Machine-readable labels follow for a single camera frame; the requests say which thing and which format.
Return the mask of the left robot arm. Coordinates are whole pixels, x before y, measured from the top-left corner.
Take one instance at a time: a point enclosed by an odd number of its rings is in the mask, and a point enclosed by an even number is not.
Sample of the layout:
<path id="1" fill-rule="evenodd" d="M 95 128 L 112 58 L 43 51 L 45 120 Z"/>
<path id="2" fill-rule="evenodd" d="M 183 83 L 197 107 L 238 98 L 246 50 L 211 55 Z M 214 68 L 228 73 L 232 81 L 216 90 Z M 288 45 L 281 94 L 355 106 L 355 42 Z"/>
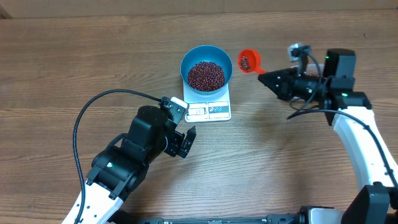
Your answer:
<path id="1" fill-rule="evenodd" d="M 196 129 L 176 131 L 187 103 L 174 100 L 160 106 L 141 106 L 128 133 L 114 138 L 91 163 L 84 188 L 64 223 L 106 223 L 147 175 L 162 152 L 186 157 Z"/>

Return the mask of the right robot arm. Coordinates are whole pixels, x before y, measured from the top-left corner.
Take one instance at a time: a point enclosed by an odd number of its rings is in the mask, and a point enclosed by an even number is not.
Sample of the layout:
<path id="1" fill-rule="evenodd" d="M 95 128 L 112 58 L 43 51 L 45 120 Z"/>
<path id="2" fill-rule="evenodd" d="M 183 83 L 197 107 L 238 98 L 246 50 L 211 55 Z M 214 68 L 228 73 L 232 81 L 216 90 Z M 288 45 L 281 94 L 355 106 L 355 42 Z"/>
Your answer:
<path id="1" fill-rule="evenodd" d="M 353 166 L 359 192 L 345 211 L 333 207 L 306 206 L 292 217 L 293 223 L 397 223 L 397 163 L 380 132 L 370 100 L 354 90 L 355 52 L 329 49 L 324 65 L 316 63 L 317 75 L 307 74 L 307 45 L 289 50 L 296 67 L 258 75 L 258 80 L 277 95 L 305 104 L 290 118 L 323 113 L 339 136 Z"/>

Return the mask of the red scoop with blue handle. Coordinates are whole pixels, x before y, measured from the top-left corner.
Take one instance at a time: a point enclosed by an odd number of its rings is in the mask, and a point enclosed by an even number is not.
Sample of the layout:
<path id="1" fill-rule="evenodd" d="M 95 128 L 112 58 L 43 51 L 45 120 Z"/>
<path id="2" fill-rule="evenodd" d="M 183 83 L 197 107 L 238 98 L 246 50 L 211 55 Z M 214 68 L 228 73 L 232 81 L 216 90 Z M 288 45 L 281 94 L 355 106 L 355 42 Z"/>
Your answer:
<path id="1" fill-rule="evenodd" d="M 238 65 L 242 56 L 246 56 L 248 58 L 249 64 L 251 66 L 250 72 L 245 72 L 240 69 L 243 73 L 252 73 L 252 72 L 255 72 L 257 74 L 266 73 L 266 71 L 263 68 L 261 68 L 261 55 L 257 50 L 254 49 L 242 50 L 238 55 Z"/>

